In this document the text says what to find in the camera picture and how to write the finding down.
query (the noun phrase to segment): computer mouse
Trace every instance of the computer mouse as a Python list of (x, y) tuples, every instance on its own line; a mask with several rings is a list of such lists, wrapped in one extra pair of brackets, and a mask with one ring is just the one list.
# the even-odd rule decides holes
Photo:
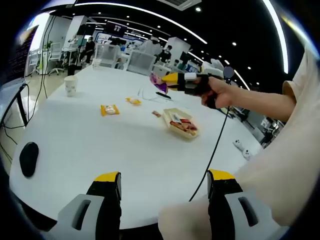
[(25, 177), (31, 177), (35, 173), (39, 154), (38, 145), (35, 142), (28, 142), (20, 153), (20, 167)]

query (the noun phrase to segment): yellow snack package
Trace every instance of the yellow snack package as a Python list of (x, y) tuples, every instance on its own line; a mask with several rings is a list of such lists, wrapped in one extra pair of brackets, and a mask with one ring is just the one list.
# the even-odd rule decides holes
[(127, 97), (125, 100), (126, 100), (127, 102), (133, 104), (133, 105), (140, 105), (140, 104), (141, 104), (141, 101), (139, 101), (139, 100), (136, 99), (136, 98)]
[(101, 105), (101, 115), (104, 117), (106, 115), (116, 115), (120, 114), (116, 105)]

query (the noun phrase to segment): white chair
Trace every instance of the white chair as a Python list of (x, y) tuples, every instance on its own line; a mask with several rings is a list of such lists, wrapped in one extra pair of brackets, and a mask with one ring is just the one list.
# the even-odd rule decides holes
[(118, 58), (121, 57), (118, 45), (98, 43), (95, 49), (95, 59), (101, 60), (100, 66), (115, 68)]
[(124, 66), (124, 70), (149, 76), (155, 61), (156, 56), (133, 50)]
[(37, 72), (39, 74), (39, 70), (37, 69), (38, 61), (39, 61), (38, 50), (30, 51), (29, 57), (30, 57), (29, 66), (33, 66), (33, 70), (32, 70), (32, 72), (30, 74), (30, 76), (32, 77), (32, 75), (35, 72)]
[[(61, 43), (60, 42), (51, 43), (48, 64), (49, 64), (49, 62), (53, 62), (53, 61), (54, 62), (59, 62), (61, 56), (62, 56)], [(54, 69), (52, 69), (49, 72), (49, 76), (53, 72), (56, 72), (56, 74), (59, 75), (59, 71), (64, 72), (65, 70), (63, 68), (60, 68), (60, 67), (55, 67)]]

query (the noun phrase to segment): hand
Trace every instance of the hand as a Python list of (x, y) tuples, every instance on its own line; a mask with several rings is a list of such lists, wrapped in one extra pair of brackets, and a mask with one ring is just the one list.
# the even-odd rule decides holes
[(201, 96), (201, 103), (204, 106), (207, 106), (207, 99), (209, 96), (216, 94), (217, 97), (215, 99), (215, 107), (217, 109), (221, 109), (224, 107), (231, 106), (233, 104), (233, 86), (225, 83), (222, 80), (219, 80), (215, 77), (209, 77), (209, 86), (211, 87), (211, 91), (206, 92)]

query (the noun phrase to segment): ceiling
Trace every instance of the ceiling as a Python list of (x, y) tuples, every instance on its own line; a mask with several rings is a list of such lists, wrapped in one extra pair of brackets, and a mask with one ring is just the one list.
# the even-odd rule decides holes
[[(87, 2), (102, 1), (78, 0), (76, 3)], [(208, 62), (211, 58), (220, 59), (225, 66), (227, 64), (224, 60), (227, 60), (251, 89), (263, 92), (280, 93), (283, 81), (292, 79), (304, 52), (297, 37), (280, 20), (289, 60), (289, 74), (285, 74), (278, 33), (262, 0), (202, 0), (201, 3), (185, 11), (179, 11), (156, 0), (118, 0), (112, 2), (139, 7), (165, 16), (188, 28), (207, 41), (207, 44), (167, 20), (123, 6), (97, 4), (70, 8), (61, 7), (53, 14), (71, 18), (74, 16), (73, 14), (76, 16), (86, 15), (97, 22), (103, 22), (104, 18), (114, 18), (116, 19), (113, 20), (114, 22), (125, 25), (129, 23), (131, 28), (148, 33), (152, 30), (155, 37), (166, 40), (169, 38), (168, 35), (182, 40), (186, 38), (186, 42), (191, 45), (193, 54)], [(195, 7), (201, 7), (202, 11), (196, 12)], [(238, 76), (235, 76), (234, 79), (237, 80), (237, 83), (241, 83)]]

